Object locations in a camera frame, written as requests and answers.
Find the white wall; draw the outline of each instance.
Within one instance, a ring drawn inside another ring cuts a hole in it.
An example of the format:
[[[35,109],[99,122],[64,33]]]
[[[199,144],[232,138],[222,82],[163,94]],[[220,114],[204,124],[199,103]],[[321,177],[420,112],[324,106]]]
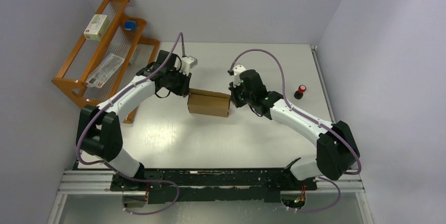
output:
[[[376,223],[444,223],[446,0],[342,0],[318,48]]]
[[[102,0],[90,0],[96,6]],[[341,0],[132,0],[145,34],[190,42],[316,44]]]
[[[52,83],[94,12],[87,0],[0,0],[1,223],[46,223],[73,164],[79,109]]]

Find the robotic arm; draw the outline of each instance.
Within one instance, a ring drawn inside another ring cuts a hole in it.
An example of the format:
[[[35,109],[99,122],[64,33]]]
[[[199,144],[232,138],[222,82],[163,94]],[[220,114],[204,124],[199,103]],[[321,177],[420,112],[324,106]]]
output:
[[[234,76],[234,81],[229,83],[231,101],[237,108],[247,104],[257,115],[287,125],[316,147],[315,157],[298,158],[287,166],[297,180],[322,175],[331,180],[337,180],[355,163],[355,158],[347,147],[328,130],[320,127],[321,124],[331,125],[331,129],[339,134],[359,157],[358,147],[346,123],[339,121],[333,124],[298,107],[293,107],[318,121],[318,126],[292,111],[282,94],[267,91],[260,75],[255,70],[246,70],[243,65],[238,64],[229,73]]]
[[[161,88],[166,88],[170,92],[187,96],[189,94],[189,82],[192,76],[190,70],[198,64],[198,60],[191,56],[180,58],[172,54],[165,66],[158,71],[150,80],[137,85],[136,83],[145,79],[165,61],[169,52],[161,50],[156,62],[152,62],[147,67],[137,72],[133,80],[121,91],[109,100],[100,103],[98,106],[85,106],[79,117],[76,144],[92,118],[111,101],[118,99],[107,108],[90,127],[86,137],[82,141],[81,149],[90,155],[99,157],[109,163],[122,174],[136,178],[145,179],[144,165],[135,160],[123,148],[123,139],[120,124],[127,115],[134,110],[143,100],[156,94]],[[176,59],[180,59],[180,66],[175,67]],[[127,87],[134,86],[133,89],[125,91]],[[130,180],[125,180],[126,186],[137,189],[140,184]]]

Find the gray floor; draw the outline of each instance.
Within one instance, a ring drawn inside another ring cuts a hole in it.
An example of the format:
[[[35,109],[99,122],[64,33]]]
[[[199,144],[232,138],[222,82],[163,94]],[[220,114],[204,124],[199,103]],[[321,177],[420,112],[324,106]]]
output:
[[[308,194],[306,209],[333,202],[336,194]],[[333,208],[319,213],[294,213],[262,201],[180,202],[152,216],[133,216],[122,211],[120,196],[68,196],[60,223],[363,223],[355,194],[343,194]],[[135,211],[153,211],[146,205]]]

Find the small blue object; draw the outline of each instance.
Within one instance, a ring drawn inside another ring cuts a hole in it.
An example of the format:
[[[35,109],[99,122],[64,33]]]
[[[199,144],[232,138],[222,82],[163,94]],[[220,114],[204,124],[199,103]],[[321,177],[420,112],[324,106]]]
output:
[[[126,21],[126,23],[124,24],[124,29],[125,30],[134,30],[136,27],[136,23],[134,21]]]

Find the white table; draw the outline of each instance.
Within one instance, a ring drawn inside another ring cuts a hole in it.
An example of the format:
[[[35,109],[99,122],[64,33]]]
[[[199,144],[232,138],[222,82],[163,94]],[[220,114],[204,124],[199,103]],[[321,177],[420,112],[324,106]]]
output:
[[[169,51],[173,43],[161,43]],[[309,45],[186,43],[186,54],[198,59],[192,69],[191,88],[229,94],[233,77],[227,70],[237,55],[247,49],[261,48],[281,62],[286,77],[288,99],[309,113],[330,121],[326,99]],[[129,67],[122,85],[126,85],[147,63],[151,47],[142,46],[136,62]],[[175,53],[181,55],[181,46]],[[239,61],[255,69],[268,90],[282,93],[278,66],[267,54],[251,52]],[[301,100],[293,97],[298,86],[307,86]],[[248,106],[230,107],[229,117],[190,114],[187,98],[153,96],[138,108],[132,125],[121,125],[124,148],[146,168],[261,168],[284,167],[297,157],[312,155],[316,148],[290,128],[259,118]],[[83,153],[85,160],[96,160]],[[102,164],[79,169],[102,169]]]

